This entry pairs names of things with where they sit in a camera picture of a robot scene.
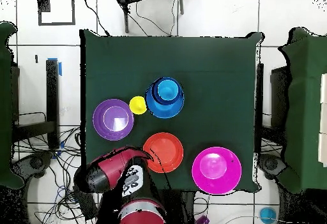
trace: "stacked blue dishes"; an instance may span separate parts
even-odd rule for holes
[[[158,78],[146,90],[146,106],[154,116],[168,119],[176,116],[184,105],[184,93],[173,78]]]

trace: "chair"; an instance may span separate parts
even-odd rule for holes
[[[125,20],[125,33],[129,33],[128,30],[128,5],[131,3],[137,3],[138,1],[142,1],[142,0],[117,0],[118,4],[120,5],[120,7],[122,7],[123,11],[124,11],[124,20]],[[183,0],[179,0],[180,6],[181,6],[181,14],[184,14],[184,6],[183,6]]]

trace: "chair leg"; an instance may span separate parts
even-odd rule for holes
[[[127,14],[128,8],[124,8],[124,19],[125,19],[125,33],[129,33],[128,30],[128,14]]]
[[[179,4],[181,6],[181,15],[184,15],[184,4],[183,4],[183,0],[179,0]]]

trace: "purple bowl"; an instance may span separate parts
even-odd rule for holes
[[[118,99],[103,101],[93,113],[93,126],[106,140],[121,140],[131,132],[133,124],[130,107]]]
[[[232,151],[223,147],[210,147],[195,158],[192,177],[202,191],[225,194],[238,185],[241,163]]]

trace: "white floor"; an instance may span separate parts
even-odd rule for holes
[[[71,0],[50,0],[51,12],[42,13],[42,19],[69,21]],[[87,0],[95,11],[101,25],[113,36],[145,36],[141,28],[129,18],[130,33],[125,34],[123,12],[116,0]],[[227,36],[244,37],[250,32],[260,31],[265,35],[261,48],[261,62],[264,63],[264,103],[263,112],[271,113],[270,72],[286,65],[277,47],[287,43],[289,31],[293,27],[306,27],[319,35],[327,33],[326,0],[184,0],[184,15],[178,12],[178,0],[145,0],[137,5],[140,16],[147,17],[166,33],[178,36]],[[137,16],[135,4],[130,6],[131,16],[146,34],[166,36],[153,23]],[[46,112],[45,60],[56,57],[62,62],[62,76],[59,76],[60,131],[66,131],[80,124],[80,48],[79,29],[90,29],[105,35],[97,22],[96,15],[86,7],[84,0],[75,0],[74,26],[39,26],[37,0],[0,0],[0,21],[13,22],[18,32],[9,40],[20,67],[19,112]],[[42,121],[40,114],[22,116],[20,123]],[[270,117],[263,115],[263,123],[269,125]],[[77,147],[74,138],[69,146]],[[15,159],[27,153],[20,148]],[[80,158],[73,159],[78,166]],[[57,181],[62,184],[61,167],[54,160],[51,164]],[[68,169],[73,177],[75,168]],[[235,192],[228,196],[210,196],[209,224],[263,224],[258,216],[261,208],[270,206],[278,214],[279,197],[275,182],[264,178],[258,170],[257,181],[262,190],[257,193]],[[48,211],[57,195],[54,174],[48,169],[41,179],[33,179],[29,187],[28,202],[32,224],[40,224],[34,212]],[[208,199],[197,193],[197,197]],[[195,213],[206,208],[204,201],[195,201]],[[62,221],[56,224],[76,224]]]

